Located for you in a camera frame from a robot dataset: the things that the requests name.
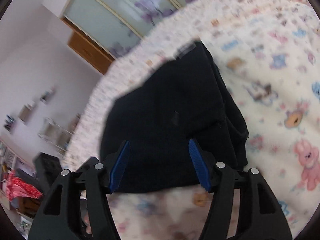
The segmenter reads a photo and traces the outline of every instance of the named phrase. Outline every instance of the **bedsheet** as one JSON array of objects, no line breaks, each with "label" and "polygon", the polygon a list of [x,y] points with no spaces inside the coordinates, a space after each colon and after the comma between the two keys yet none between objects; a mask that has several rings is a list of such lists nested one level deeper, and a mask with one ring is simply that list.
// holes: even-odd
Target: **bedsheet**
[{"label": "bedsheet", "polygon": [[[320,202],[320,21],[307,0],[196,0],[159,23],[94,89],[65,167],[99,156],[114,100],[192,39],[208,48],[245,117],[246,168],[260,170],[297,236]],[[200,186],[109,197],[122,239],[196,239],[211,199]],[[235,227],[233,215],[230,236]]]}]

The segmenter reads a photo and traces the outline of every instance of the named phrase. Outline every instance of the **black fabric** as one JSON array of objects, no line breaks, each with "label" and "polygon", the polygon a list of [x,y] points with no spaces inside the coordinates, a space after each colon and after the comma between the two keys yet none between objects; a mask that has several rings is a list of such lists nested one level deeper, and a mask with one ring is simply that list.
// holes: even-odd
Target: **black fabric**
[{"label": "black fabric", "polygon": [[144,193],[198,184],[188,153],[196,138],[217,161],[242,169],[248,130],[241,112],[201,42],[161,66],[143,84],[116,100],[106,121],[100,158],[122,140],[131,156],[119,192]]}]

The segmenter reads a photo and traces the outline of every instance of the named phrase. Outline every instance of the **wooden drawer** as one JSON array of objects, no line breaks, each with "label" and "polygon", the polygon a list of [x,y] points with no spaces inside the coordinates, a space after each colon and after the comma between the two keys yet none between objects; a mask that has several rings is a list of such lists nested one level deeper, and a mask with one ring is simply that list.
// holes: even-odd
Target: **wooden drawer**
[{"label": "wooden drawer", "polygon": [[88,61],[99,72],[105,74],[112,63],[113,58],[105,55],[96,46],[77,32],[73,33],[69,41],[70,48]]}]

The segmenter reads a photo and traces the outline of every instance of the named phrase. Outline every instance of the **shelf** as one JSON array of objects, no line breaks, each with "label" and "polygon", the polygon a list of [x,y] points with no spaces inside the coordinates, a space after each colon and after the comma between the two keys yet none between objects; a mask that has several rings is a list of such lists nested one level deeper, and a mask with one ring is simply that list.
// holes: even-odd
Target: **shelf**
[{"label": "shelf", "polygon": [[19,116],[18,116],[19,119],[25,123],[29,119],[32,113],[32,110],[33,108],[25,105],[19,113]]}]

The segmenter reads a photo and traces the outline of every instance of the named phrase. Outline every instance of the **metal rack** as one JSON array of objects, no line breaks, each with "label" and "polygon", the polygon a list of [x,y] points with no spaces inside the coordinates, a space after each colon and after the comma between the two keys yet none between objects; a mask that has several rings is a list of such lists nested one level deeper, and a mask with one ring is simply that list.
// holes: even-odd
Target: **metal rack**
[{"label": "metal rack", "polygon": [[64,155],[73,133],[58,125],[53,119],[45,118],[38,136],[47,143],[55,146],[57,151]]}]

